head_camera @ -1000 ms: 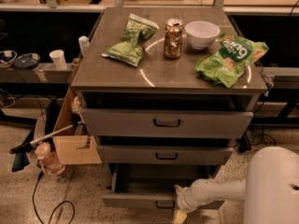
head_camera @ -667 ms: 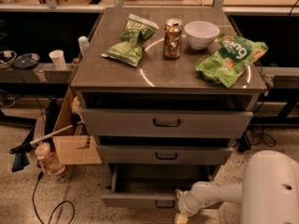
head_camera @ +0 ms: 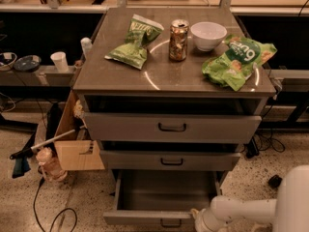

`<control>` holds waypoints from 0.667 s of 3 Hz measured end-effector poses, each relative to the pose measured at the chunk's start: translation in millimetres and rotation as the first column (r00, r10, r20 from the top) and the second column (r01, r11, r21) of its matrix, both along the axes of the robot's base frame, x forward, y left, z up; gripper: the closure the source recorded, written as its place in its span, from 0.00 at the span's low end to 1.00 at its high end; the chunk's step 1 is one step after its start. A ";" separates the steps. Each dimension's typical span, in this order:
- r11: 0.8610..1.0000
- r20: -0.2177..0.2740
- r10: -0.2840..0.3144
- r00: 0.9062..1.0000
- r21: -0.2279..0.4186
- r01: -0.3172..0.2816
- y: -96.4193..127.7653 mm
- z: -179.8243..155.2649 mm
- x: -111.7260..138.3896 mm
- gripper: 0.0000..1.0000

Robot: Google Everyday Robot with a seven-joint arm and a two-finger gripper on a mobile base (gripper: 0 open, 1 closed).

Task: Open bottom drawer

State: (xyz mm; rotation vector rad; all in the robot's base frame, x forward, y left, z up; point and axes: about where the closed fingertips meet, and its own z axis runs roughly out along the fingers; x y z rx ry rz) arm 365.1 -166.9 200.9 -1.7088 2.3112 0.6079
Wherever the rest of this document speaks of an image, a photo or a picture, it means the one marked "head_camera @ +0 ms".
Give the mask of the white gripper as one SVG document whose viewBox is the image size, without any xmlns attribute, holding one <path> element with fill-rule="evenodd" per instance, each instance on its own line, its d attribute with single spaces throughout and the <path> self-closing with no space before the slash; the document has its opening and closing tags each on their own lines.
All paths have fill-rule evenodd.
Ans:
<svg viewBox="0 0 309 232">
<path fill-rule="evenodd" d="M 210 208 L 191 209 L 190 212 L 195 220 L 197 232 L 217 232 L 222 227 L 222 223 L 215 217 Z"/>
</svg>

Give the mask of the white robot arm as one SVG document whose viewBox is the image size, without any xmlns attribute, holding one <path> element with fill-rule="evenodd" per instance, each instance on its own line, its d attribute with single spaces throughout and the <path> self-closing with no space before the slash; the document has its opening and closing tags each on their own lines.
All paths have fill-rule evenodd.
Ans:
<svg viewBox="0 0 309 232">
<path fill-rule="evenodd" d="M 215 196 L 208 208 L 192 209 L 197 232 L 217 232 L 239 219 L 271 224 L 272 232 L 309 232 L 309 165 L 283 178 L 275 199 L 243 201 Z"/>
</svg>

